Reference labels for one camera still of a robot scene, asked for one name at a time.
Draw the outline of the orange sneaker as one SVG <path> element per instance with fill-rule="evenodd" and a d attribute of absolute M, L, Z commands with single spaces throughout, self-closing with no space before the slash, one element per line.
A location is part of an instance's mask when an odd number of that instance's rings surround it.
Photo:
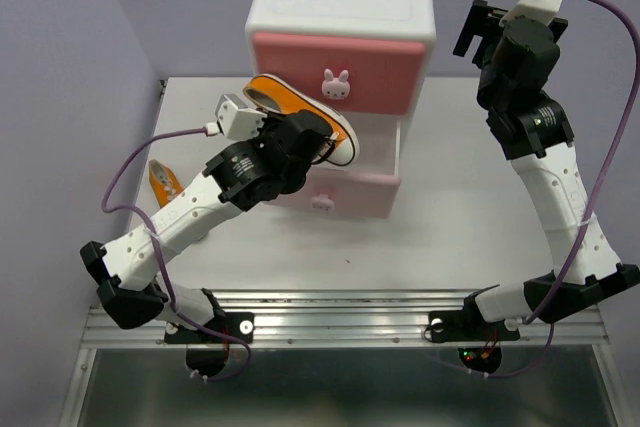
<path fill-rule="evenodd" d="M 148 162 L 148 178 L 160 208 L 165 207 L 183 192 L 183 187 L 174 172 L 155 159 Z"/>
<path fill-rule="evenodd" d="M 326 151 L 326 161 L 334 166 L 346 167 L 355 162 L 360 153 L 357 134 L 342 114 L 328 105 L 300 92 L 272 74 L 260 74 L 243 88 L 244 95 L 257 109 L 284 115 L 309 110 L 326 120 L 333 129 L 333 150 Z"/>

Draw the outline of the pink bunny knob bottom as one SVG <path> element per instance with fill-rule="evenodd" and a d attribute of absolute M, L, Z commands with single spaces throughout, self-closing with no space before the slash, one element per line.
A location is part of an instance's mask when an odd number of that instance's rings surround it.
<path fill-rule="evenodd" d="M 309 205 L 314 211 L 331 212 L 335 203 L 328 194 L 320 193 L 310 198 Z"/>

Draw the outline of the pink bunny knob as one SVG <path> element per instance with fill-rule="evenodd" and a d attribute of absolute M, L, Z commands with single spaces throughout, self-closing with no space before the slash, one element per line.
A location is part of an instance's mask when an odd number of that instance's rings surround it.
<path fill-rule="evenodd" d="M 328 194 L 320 193 L 310 198 L 309 205 L 314 211 L 331 212 L 335 203 Z"/>
<path fill-rule="evenodd" d="M 337 76 L 329 68 L 324 70 L 322 94 L 330 100 L 344 100 L 350 93 L 349 71 L 344 69 Z"/>

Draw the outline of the pink bunny knob top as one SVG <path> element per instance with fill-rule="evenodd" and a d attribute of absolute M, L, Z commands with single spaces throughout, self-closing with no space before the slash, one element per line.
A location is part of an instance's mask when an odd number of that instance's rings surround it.
<path fill-rule="evenodd" d="M 350 93 L 349 71 L 344 69 L 337 76 L 329 68 L 324 70 L 322 94 L 330 100 L 344 100 Z"/>

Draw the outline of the light pink bottom drawer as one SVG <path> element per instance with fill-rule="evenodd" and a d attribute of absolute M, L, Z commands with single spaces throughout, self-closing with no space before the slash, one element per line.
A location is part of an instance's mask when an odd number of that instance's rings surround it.
<path fill-rule="evenodd" d="M 347 167 L 328 163 L 314 166 L 303 188 L 278 197 L 274 206 L 311 212 L 312 196 L 328 194 L 334 201 L 329 213 L 386 219 L 389 217 L 401 184 L 399 156 L 401 121 L 388 115 L 345 113 L 355 130 L 360 153 Z"/>

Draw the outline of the dark pink top drawer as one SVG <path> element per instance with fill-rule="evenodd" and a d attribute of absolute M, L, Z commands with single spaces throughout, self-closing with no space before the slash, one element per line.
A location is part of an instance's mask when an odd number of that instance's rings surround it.
<path fill-rule="evenodd" d="M 255 70 L 272 74 L 340 111 L 406 116 L 423 80 L 427 49 L 421 42 L 258 32 L 252 36 Z M 324 70 L 349 71 L 344 100 L 321 91 Z"/>

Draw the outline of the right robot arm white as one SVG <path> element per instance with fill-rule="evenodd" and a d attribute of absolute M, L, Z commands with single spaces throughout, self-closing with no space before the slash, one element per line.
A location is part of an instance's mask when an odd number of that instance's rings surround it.
<path fill-rule="evenodd" d="M 467 297 L 454 325 L 482 337 L 509 318 L 554 323 L 639 283 L 639 268 L 623 263 L 594 214 L 577 165 L 574 133 L 563 107 L 543 90 L 568 23 L 534 14 L 508 17 L 474 0 L 453 53 L 473 57 L 480 70 L 477 102 L 486 123 L 523 182 L 551 253 L 550 273 Z"/>

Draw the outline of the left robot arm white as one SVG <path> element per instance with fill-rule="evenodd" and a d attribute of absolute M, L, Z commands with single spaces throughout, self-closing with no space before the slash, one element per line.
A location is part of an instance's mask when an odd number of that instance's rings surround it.
<path fill-rule="evenodd" d="M 337 139 L 330 123 L 309 110 L 269 114 L 255 137 L 220 151 L 153 216 L 133 207 L 140 226 L 80 250 L 104 310 L 124 330 L 164 320 L 199 340 L 215 339 L 225 313 L 214 294 L 173 284 L 168 263 L 222 223 L 300 190 L 311 166 L 328 158 Z"/>

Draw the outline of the orange sneaker front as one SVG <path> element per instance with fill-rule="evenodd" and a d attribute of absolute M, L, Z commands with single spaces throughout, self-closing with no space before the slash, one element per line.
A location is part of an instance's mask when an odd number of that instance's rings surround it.
<path fill-rule="evenodd" d="M 183 192 L 183 187 L 174 172 L 155 159 L 148 162 L 148 178 L 160 208 L 165 207 Z"/>

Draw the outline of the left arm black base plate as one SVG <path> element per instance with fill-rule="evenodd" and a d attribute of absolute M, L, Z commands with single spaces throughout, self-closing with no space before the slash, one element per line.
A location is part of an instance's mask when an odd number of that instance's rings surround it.
<path fill-rule="evenodd" d="M 254 331 L 252 312 L 227 312 L 207 323 L 205 332 L 167 323 L 163 341 L 185 348 L 191 378 L 212 383 L 237 377 L 249 366 Z"/>

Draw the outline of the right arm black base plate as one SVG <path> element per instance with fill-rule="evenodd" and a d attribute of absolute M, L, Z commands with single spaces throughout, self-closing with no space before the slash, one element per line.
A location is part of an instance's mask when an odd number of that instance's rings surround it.
<path fill-rule="evenodd" d="M 472 372 L 495 374 L 502 363 L 502 342 L 515 342 L 521 336 L 518 326 L 507 327 L 503 321 L 486 322 L 480 315 L 466 315 L 462 310 L 432 311 L 423 337 L 435 344 L 459 343 L 462 366 Z"/>

